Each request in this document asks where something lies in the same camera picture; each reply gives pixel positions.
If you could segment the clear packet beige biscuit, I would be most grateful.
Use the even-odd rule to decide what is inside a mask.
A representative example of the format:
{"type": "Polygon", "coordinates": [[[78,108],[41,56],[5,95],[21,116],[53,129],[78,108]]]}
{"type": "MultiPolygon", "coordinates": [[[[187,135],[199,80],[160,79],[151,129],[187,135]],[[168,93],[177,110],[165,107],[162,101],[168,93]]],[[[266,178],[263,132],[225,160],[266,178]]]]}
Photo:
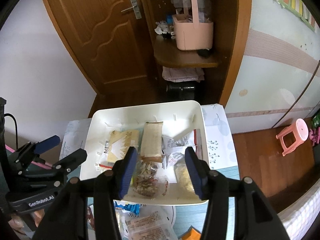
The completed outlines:
{"type": "Polygon", "coordinates": [[[178,187],[185,193],[195,194],[191,178],[184,159],[178,161],[174,166],[178,187]]]}

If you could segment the clear bag mixed nuts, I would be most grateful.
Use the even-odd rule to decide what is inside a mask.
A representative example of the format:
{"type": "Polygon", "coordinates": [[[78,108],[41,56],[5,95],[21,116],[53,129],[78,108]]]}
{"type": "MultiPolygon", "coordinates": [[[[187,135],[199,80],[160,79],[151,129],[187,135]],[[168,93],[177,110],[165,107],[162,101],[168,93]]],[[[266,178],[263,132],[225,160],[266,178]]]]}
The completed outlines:
{"type": "Polygon", "coordinates": [[[140,160],[133,174],[133,190],[144,198],[164,197],[168,192],[169,180],[159,163],[140,160]]]}

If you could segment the long beige cracker packet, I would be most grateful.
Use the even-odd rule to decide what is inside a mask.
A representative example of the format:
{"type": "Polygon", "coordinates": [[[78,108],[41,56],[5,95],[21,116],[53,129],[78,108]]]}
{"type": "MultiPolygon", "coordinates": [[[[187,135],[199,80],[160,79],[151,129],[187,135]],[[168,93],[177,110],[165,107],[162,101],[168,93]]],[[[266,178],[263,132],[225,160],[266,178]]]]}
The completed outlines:
{"type": "Polygon", "coordinates": [[[162,162],[163,122],[147,122],[144,125],[140,157],[144,161],[162,162]]]}

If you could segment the blue white snack packet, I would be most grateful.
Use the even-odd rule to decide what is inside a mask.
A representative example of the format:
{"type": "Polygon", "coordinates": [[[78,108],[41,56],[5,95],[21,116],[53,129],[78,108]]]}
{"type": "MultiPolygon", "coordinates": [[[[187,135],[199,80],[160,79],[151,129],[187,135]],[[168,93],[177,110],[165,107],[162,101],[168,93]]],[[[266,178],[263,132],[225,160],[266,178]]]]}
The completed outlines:
{"type": "Polygon", "coordinates": [[[130,204],[127,202],[115,200],[114,207],[116,209],[128,211],[128,212],[134,214],[135,216],[139,216],[139,213],[140,213],[140,205],[139,204],[130,204]]]}

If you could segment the teal striped table mat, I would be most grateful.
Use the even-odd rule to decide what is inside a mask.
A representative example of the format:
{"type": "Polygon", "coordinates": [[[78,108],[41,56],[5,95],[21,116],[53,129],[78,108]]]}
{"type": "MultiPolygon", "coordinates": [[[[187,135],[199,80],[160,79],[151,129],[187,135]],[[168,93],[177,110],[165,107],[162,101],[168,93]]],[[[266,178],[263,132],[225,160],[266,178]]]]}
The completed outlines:
{"type": "MultiPolygon", "coordinates": [[[[238,166],[226,167],[218,169],[218,171],[225,177],[232,179],[240,179],[238,166]]],[[[67,177],[68,180],[72,177],[79,177],[80,166],[67,177]]],[[[204,219],[207,212],[208,203],[199,205],[180,205],[175,206],[175,223],[173,224],[174,232],[180,238],[188,231],[190,227],[195,228],[197,231],[202,232],[204,219]]],[[[234,239],[234,226],[235,226],[235,200],[229,197],[229,210],[228,210],[228,225],[226,239],[234,239]]]]}

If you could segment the red snack packet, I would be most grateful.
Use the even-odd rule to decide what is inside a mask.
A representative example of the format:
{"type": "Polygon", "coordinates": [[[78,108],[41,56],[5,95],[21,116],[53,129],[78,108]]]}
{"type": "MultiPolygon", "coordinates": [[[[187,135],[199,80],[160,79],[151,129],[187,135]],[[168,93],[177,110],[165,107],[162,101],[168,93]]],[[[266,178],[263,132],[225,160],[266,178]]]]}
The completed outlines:
{"type": "Polygon", "coordinates": [[[94,216],[93,216],[93,212],[90,206],[87,207],[87,221],[89,222],[91,228],[93,231],[95,231],[95,223],[94,223],[94,216]]]}

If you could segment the yellow cake packet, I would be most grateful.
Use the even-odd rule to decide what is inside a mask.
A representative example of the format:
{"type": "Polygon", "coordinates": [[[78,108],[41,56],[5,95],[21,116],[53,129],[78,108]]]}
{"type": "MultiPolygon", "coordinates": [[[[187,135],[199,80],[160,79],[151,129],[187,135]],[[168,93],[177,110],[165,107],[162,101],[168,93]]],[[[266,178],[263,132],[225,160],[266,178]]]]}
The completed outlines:
{"type": "Polygon", "coordinates": [[[124,159],[130,147],[139,147],[139,130],[129,129],[123,132],[112,131],[108,141],[107,158],[109,163],[115,163],[120,159],[124,159]]]}

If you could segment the orange white snack packet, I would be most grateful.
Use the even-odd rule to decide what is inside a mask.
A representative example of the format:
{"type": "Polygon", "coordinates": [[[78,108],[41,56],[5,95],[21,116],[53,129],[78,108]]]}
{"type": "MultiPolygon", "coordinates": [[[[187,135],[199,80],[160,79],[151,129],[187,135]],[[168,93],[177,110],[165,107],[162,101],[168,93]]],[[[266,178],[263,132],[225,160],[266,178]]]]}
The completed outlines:
{"type": "Polygon", "coordinates": [[[200,238],[201,233],[191,226],[188,231],[180,237],[180,240],[200,240],[200,238]]]}

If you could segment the white crumpled snack packet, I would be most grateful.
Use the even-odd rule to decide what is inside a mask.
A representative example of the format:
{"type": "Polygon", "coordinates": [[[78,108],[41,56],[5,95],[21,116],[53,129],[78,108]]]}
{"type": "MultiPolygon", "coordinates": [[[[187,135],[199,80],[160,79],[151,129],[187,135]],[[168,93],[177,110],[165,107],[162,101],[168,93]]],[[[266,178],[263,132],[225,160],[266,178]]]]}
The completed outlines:
{"type": "Polygon", "coordinates": [[[184,135],[180,139],[174,139],[169,136],[162,136],[162,152],[166,155],[172,153],[185,154],[185,149],[192,147],[196,150],[197,147],[197,130],[194,129],[190,133],[184,135]]]}

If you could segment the clear packet printed wafers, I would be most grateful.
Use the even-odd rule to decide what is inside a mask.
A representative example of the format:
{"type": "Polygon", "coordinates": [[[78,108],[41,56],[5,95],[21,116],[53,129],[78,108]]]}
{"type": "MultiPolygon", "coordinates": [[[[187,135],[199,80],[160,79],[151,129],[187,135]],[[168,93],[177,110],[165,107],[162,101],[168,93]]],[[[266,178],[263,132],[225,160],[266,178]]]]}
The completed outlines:
{"type": "Polygon", "coordinates": [[[128,239],[178,239],[167,216],[154,211],[145,217],[126,221],[128,239]]]}

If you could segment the white plastic bin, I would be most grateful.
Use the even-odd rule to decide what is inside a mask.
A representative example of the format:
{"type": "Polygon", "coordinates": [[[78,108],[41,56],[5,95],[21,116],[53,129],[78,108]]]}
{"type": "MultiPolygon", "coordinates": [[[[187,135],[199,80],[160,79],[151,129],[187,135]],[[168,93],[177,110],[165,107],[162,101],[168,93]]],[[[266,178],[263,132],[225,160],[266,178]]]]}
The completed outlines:
{"type": "MultiPolygon", "coordinates": [[[[197,130],[200,140],[197,142],[196,154],[199,159],[208,161],[206,133],[202,108],[196,101],[178,101],[120,107],[96,111],[92,117],[85,143],[87,159],[81,165],[80,179],[86,180],[99,176],[98,158],[102,156],[106,142],[112,131],[128,129],[142,130],[147,122],[162,122],[163,135],[172,139],[180,139],[184,135],[197,130]]],[[[131,186],[123,198],[126,202],[148,205],[194,205],[203,201],[194,194],[188,193],[178,185],[173,167],[159,168],[158,176],[167,182],[167,187],[160,186],[161,192],[153,198],[141,196],[131,186]]]]}

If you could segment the pink plastic stool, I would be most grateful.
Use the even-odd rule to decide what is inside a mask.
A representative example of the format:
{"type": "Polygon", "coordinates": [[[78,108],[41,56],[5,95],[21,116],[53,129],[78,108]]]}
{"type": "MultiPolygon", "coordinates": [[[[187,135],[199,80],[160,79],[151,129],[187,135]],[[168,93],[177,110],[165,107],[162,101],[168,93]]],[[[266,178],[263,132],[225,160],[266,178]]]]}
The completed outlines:
{"type": "Polygon", "coordinates": [[[309,130],[306,122],[299,118],[290,126],[285,127],[280,133],[276,135],[276,139],[279,140],[283,149],[282,156],[286,156],[292,153],[298,146],[303,144],[309,136],[309,130]],[[293,142],[287,146],[285,143],[285,137],[290,137],[293,142]]]}

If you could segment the folded cloth stack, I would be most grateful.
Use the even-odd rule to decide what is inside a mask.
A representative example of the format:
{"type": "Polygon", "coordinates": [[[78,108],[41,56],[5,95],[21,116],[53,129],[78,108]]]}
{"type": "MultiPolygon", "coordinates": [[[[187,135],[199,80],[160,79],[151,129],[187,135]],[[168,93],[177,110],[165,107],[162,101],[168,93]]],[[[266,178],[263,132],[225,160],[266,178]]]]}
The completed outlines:
{"type": "Polygon", "coordinates": [[[170,82],[200,82],[204,80],[204,72],[201,68],[167,68],[163,67],[162,77],[170,82]]]}

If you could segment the wooden corner shelf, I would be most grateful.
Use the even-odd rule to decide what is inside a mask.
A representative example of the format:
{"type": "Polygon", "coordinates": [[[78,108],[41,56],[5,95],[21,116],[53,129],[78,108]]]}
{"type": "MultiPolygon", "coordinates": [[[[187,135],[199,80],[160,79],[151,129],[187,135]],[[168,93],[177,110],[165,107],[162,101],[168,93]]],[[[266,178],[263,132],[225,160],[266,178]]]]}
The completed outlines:
{"type": "Polygon", "coordinates": [[[240,0],[198,0],[201,20],[213,22],[211,49],[179,50],[172,16],[183,13],[186,2],[191,14],[190,0],[142,0],[153,45],[154,57],[167,68],[221,68],[226,71],[234,63],[240,64],[244,45],[237,47],[240,36],[240,0]],[[156,22],[166,21],[172,33],[157,35],[156,22]]]}

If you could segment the wall poster chart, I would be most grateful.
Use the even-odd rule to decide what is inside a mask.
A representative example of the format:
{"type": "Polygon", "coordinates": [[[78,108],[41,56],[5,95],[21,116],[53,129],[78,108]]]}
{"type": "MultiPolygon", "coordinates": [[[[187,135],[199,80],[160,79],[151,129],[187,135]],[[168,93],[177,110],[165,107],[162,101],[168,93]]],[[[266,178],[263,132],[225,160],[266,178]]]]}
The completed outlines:
{"type": "Polygon", "coordinates": [[[315,18],[302,0],[275,0],[282,8],[287,9],[298,17],[313,32],[317,32],[318,25],[315,18]]]}

